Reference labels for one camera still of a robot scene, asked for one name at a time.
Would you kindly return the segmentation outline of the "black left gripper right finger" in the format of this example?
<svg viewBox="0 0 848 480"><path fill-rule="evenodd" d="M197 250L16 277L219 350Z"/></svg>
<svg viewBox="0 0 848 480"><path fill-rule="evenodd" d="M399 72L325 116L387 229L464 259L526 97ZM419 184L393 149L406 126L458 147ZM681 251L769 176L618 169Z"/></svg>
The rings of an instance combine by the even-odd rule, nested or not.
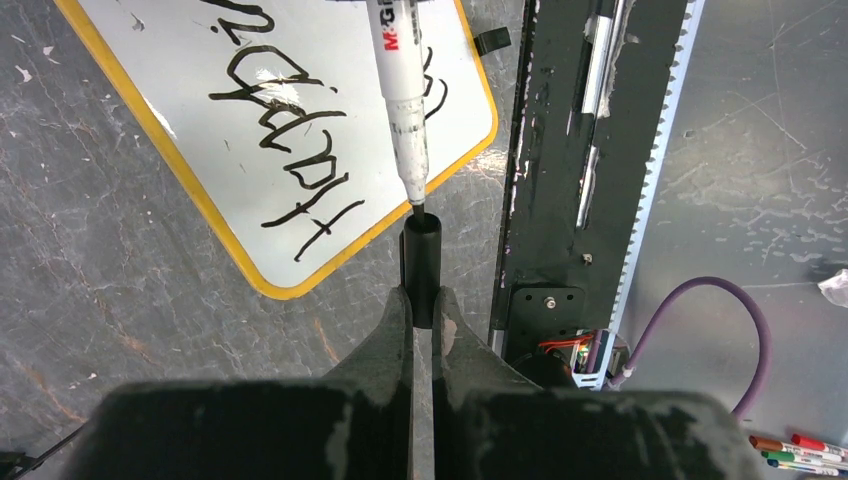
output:
<svg viewBox="0 0 848 480"><path fill-rule="evenodd" d="M544 389L499 358L442 288L433 312L439 479L755 479L737 421L668 391Z"/></svg>

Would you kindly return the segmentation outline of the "yellow framed whiteboard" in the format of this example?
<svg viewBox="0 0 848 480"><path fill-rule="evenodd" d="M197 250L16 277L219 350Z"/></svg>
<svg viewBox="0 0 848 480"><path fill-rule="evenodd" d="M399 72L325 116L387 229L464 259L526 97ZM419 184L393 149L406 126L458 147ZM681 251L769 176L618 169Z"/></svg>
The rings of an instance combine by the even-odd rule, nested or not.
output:
<svg viewBox="0 0 848 480"><path fill-rule="evenodd" d="M248 282L304 295L409 209L363 1L63 1Z"/></svg>

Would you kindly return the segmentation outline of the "white marker pen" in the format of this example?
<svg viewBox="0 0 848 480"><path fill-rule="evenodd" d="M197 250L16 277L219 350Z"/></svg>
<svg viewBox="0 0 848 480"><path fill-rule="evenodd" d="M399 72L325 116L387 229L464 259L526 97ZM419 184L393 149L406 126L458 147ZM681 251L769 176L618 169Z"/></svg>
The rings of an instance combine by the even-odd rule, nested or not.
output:
<svg viewBox="0 0 848 480"><path fill-rule="evenodd" d="M397 172L415 221L424 224L429 156L417 3L367 0L366 8Z"/></svg>

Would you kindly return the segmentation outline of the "black marker cap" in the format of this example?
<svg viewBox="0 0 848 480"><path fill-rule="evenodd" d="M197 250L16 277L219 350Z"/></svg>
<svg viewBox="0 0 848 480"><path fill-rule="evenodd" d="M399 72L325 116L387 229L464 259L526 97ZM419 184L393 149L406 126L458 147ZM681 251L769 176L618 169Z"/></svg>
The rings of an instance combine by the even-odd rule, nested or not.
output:
<svg viewBox="0 0 848 480"><path fill-rule="evenodd" d="M408 217L399 237L401 286L412 309L415 328L431 329L436 297L441 287L442 225L425 213L422 219Z"/></svg>

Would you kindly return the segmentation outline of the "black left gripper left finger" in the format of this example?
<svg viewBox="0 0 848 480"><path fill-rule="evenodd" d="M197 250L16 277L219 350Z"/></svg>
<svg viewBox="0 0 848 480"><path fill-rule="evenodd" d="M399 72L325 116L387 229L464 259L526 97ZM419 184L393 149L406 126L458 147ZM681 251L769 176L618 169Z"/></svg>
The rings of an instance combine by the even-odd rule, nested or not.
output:
<svg viewBox="0 0 848 480"><path fill-rule="evenodd" d="M393 288L325 375L123 385L95 409L70 479L408 479L412 312Z"/></svg>

